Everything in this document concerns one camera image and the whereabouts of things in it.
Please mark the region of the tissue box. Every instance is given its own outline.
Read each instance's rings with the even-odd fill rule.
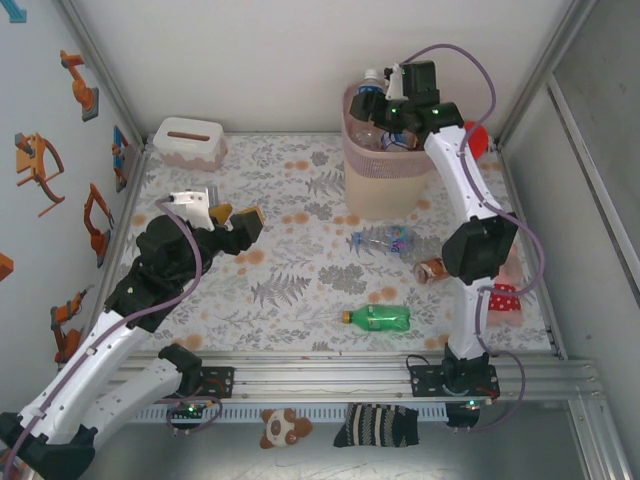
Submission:
[[[213,172],[227,154],[222,125],[189,118],[169,117],[153,137],[167,165]]]

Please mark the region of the plastic basket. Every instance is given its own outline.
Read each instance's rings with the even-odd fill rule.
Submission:
[[[381,220],[411,213],[435,166],[424,151],[374,152],[351,139],[354,119],[349,115],[357,85],[342,99],[342,143],[345,155],[347,207],[362,218]]]

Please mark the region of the floral tablecloth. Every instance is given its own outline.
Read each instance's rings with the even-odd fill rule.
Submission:
[[[418,285],[416,260],[433,257],[455,230],[450,200],[437,172],[414,212],[393,222],[351,215],[344,199],[339,135],[231,135],[215,173],[165,166],[147,147],[143,185],[118,268],[118,279],[138,255],[135,237],[160,212],[154,200],[192,185],[217,185],[221,202],[236,210],[259,205],[266,217],[256,245],[238,257],[214,260],[196,292],[164,321],[143,349],[179,342],[195,350],[408,351],[441,349],[452,326],[453,280]],[[494,196],[508,208],[496,158],[480,161]],[[405,225],[416,249],[396,256],[354,248],[351,234]],[[411,330],[370,333],[340,321],[344,310],[368,303],[411,308]],[[522,327],[488,327],[493,346],[549,351],[538,301],[522,299]]]

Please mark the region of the green bottle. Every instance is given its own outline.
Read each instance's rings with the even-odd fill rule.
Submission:
[[[411,312],[407,307],[398,305],[367,305],[355,312],[344,312],[342,323],[354,323],[363,330],[380,332],[395,330],[406,332],[409,330]]]

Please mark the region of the plush bear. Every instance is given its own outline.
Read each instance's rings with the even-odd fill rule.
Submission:
[[[290,408],[284,410],[264,410],[260,416],[267,428],[260,439],[261,448],[286,447],[295,444],[313,430],[308,418],[296,418]]]
[[[494,288],[505,292],[515,292],[519,290],[523,277],[522,265],[518,259],[518,250],[513,245],[507,261],[500,267],[498,276],[495,278]],[[504,322],[512,327],[522,326],[523,317],[520,300],[518,297],[492,293],[489,298],[487,325],[495,327]]]

